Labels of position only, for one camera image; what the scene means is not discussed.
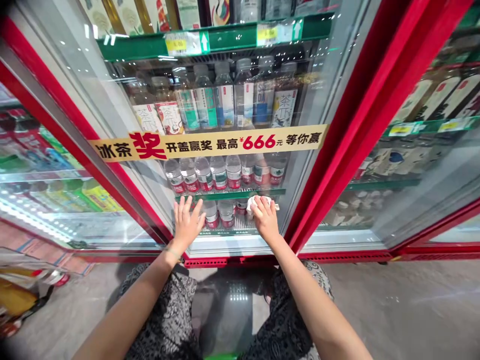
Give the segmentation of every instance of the glass door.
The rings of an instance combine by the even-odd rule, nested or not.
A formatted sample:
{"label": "glass door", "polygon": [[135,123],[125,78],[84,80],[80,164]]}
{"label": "glass door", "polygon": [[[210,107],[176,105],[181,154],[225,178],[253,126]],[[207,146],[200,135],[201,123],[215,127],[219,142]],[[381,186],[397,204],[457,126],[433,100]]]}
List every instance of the glass door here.
{"label": "glass door", "polygon": [[392,249],[479,198],[479,19],[475,4],[302,253]]}
{"label": "glass door", "polygon": [[[285,233],[318,154],[295,146],[321,141],[304,127],[332,121],[380,2],[266,0],[247,8],[227,0],[221,11],[213,3],[26,0],[15,21],[41,43],[42,59],[88,108],[101,139],[203,136],[172,142],[170,153],[181,155],[168,161],[120,163],[172,231],[174,200],[205,201],[207,225],[189,257],[267,255],[247,201],[274,199]],[[293,130],[275,152],[263,146],[267,139],[251,141],[257,153],[235,152],[248,136],[231,131],[257,139],[264,129]],[[189,156],[209,147],[220,152]]]}

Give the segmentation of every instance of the person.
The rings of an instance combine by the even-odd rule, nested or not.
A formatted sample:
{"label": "person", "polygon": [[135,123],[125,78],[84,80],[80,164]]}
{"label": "person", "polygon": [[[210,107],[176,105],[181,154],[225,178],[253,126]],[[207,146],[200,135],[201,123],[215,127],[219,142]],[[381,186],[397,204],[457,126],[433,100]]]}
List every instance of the person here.
{"label": "person", "polygon": [[[202,359],[190,306],[195,280],[172,272],[205,222],[202,200],[174,204],[175,236],[150,265],[127,278],[121,297],[80,346],[74,360]],[[279,233],[275,202],[255,196],[255,225],[280,269],[273,278],[270,315],[238,359],[371,360],[355,330],[332,301],[330,283],[315,277]]]}

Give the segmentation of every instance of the bottle row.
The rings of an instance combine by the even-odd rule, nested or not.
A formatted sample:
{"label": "bottle row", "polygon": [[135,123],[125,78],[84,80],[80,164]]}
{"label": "bottle row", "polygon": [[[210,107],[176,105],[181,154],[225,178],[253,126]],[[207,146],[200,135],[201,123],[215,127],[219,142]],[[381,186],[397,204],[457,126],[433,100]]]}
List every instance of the bottle row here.
{"label": "bottle row", "polygon": [[0,113],[0,173],[83,169],[57,139],[28,112]]}
{"label": "bottle row", "polygon": [[371,226],[393,193],[392,190],[344,192],[323,221],[335,227]]}
{"label": "bottle row", "polygon": [[447,134],[383,137],[353,176],[354,182],[417,179],[453,149]]}
{"label": "bottle row", "polygon": [[1,184],[0,197],[34,213],[100,213],[124,209],[95,180]]}
{"label": "bottle row", "polygon": [[258,74],[252,76],[251,59],[240,59],[233,81],[230,62],[219,61],[214,66],[214,83],[206,64],[193,66],[194,83],[185,67],[177,67],[173,69],[172,80],[165,76],[151,78],[152,93],[141,79],[128,82],[127,88],[144,131],[177,135],[289,127],[299,98],[297,63],[283,63],[277,73],[273,65],[273,56],[263,56]]}
{"label": "bottle row", "polygon": [[327,11],[320,0],[79,0],[97,39],[200,29]]}
{"label": "bottle row", "polygon": [[171,187],[179,195],[227,193],[280,186],[287,166],[285,152],[168,160],[164,165]]}

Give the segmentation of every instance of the concrete floor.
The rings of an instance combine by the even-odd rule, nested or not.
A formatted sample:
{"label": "concrete floor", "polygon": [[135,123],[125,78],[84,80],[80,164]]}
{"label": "concrete floor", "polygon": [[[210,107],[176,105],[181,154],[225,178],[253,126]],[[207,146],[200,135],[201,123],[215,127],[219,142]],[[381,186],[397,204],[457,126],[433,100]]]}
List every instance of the concrete floor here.
{"label": "concrete floor", "polygon": [[[70,359],[116,299],[130,264],[59,288],[10,344],[19,359]],[[376,360],[480,359],[480,261],[327,264],[335,302]],[[269,314],[258,269],[192,269],[204,353],[238,352]]]}

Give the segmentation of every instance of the refrigerator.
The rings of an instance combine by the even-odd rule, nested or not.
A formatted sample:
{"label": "refrigerator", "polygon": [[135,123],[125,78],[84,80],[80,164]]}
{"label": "refrigerator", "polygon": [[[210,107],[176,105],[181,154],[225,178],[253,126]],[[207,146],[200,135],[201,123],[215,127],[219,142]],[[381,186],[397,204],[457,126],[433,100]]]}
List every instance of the refrigerator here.
{"label": "refrigerator", "polygon": [[[194,2],[196,12],[187,16],[184,8],[153,0],[17,1],[1,29],[2,79],[12,95],[5,101],[23,108],[31,127],[41,124],[40,135],[51,134],[52,153],[71,168],[7,169],[2,186],[9,193],[1,201],[14,211],[2,218],[91,261],[149,261],[175,233],[174,201],[191,194],[205,201],[210,221],[183,254],[187,267],[272,264],[270,248],[245,215],[246,200],[259,194],[279,205],[280,233],[299,257],[390,260],[421,226],[392,240],[381,233],[388,219],[348,223],[349,210],[346,225],[326,220],[343,190],[391,190],[392,199],[403,200],[385,203],[381,212],[399,226],[409,221],[400,215],[414,214],[409,201],[418,195],[403,191],[420,191],[423,179],[389,187],[390,180],[352,178],[470,3],[297,1],[272,14],[263,1],[249,17],[235,2],[219,24],[207,2]],[[21,119],[7,108],[2,113],[15,124],[16,139]],[[271,152],[265,141],[251,142],[261,151],[248,156],[228,141],[233,131],[258,139],[279,129],[300,145],[308,126],[324,126],[322,146]],[[144,132],[160,140],[195,135],[220,152],[204,160],[115,162],[104,147]],[[176,151],[193,151],[192,144],[177,142]],[[22,160],[19,152],[10,155]],[[57,189],[69,201],[54,199],[60,206],[32,213],[9,197],[12,184],[46,189],[45,202]],[[80,211],[74,202],[90,188],[112,205]]]}

